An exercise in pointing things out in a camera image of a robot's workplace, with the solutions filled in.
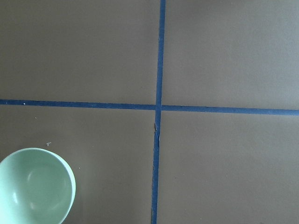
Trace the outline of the green bowl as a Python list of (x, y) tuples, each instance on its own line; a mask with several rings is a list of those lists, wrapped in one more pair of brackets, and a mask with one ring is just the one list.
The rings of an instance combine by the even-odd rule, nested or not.
[(61, 224), (75, 195), (70, 165), (53, 152), (25, 148), (0, 163), (2, 224)]

